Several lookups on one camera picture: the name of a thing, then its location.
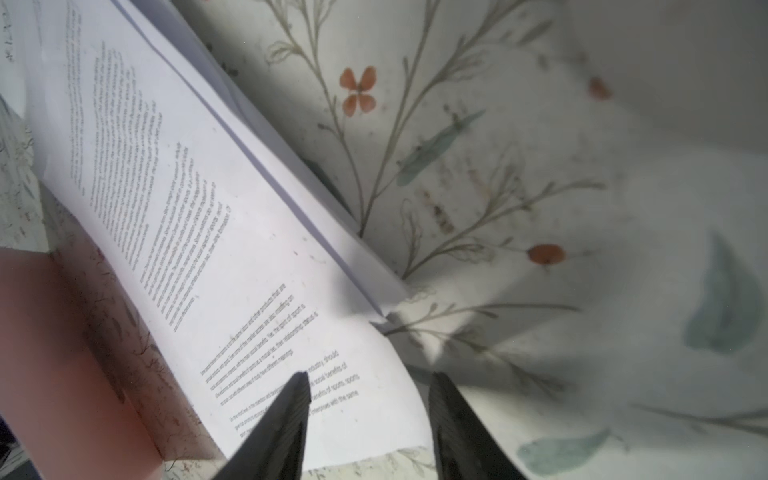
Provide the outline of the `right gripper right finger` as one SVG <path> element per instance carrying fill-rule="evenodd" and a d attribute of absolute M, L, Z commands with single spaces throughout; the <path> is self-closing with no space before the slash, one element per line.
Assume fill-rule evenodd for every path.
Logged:
<path fill-rule="evenodd" d="M 440 480 L 525 480 L 443 372 L 431 376 L 428 414 Z"/>

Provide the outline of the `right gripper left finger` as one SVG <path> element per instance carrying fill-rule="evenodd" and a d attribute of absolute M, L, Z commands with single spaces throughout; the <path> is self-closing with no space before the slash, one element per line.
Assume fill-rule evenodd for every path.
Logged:
<path fill-rule="evenodd" d="M 308 373 L 294 373 L 238 451 L 214 480 L 297 480 L 301 477 L 311 390 Z"/>

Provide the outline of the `printed paper sheet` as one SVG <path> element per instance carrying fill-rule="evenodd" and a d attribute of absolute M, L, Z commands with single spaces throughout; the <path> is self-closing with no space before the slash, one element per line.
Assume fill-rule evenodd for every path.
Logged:
<path fill-rule="evenodd" d="M 220 452 L 298 371 L 307 468 L 430 446 L 382 316 L 116 2 L 9 3 L 35 154 Z"/>

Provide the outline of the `pink folder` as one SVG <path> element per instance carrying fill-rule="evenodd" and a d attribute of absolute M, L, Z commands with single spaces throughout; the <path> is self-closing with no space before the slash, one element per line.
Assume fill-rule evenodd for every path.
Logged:
<path fill-rule="evenodd" d="M 1 417 L 44 479 L 158 479 L 163 461 L 44 253 L 1 251 Z"/>

